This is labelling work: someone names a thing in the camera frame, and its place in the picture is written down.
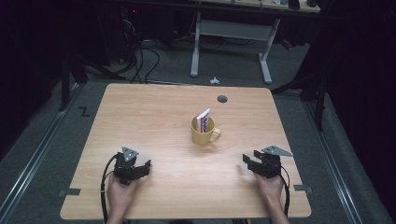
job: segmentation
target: small white object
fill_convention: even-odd
[[[213,79],[210,80],[210,83],[212,83],[212,84],[219,84],[220,81],[218,81],[218,79],[217,79],[216,77],[213,77]]]

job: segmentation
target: yellow mug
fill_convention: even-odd
[[[215,127],[215,121],[209,117],[207,132],[201,133],[197,131],[197,117],[191,121],[191,140],[198,146],[205,146],[210,142],[217,141],[221,136],[221,130]]]

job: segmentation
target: hand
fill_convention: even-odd
[[[283,181],[279,175],[267,179],[261,175],[256,176],[259,182],[260,194],[267,207],[268,213],[272,219],[273,224],[287,224],[288,218],[283,212],[282,205],[280,204],[280,195],[283,189]]]
[[[123,221],[126,210],[134,198],[139,179],[133,180],[130,185],[123,185],[113,174],[109,176],[107,198],[110,203],[110,215],[106,224],[120,224]]]

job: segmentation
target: mug handle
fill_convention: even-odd
[[[221,137],[221,130],[218,128],[213,128],[212,136],[210,137],[210,141],[214,142],[217,141]]]

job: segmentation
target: wooden table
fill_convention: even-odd
[[[228,102],[218,102],[220,95]],[[207,108],[222,136],[199,147],[191,141],[190,123]],[[253,150],[271,145],[290,151],[267,89],[110,84],[70,185],[81,192],[66,196],[61,217],[103,218],[101,176],[123,146],[140,153],[137,166],[152,164],[127,218],[268,217],[242,154],[255,159]],[[306,195],[293,187],[302,184],[294,159],[281,157],[281,162],[290,175],[289,217],[308,217]]]

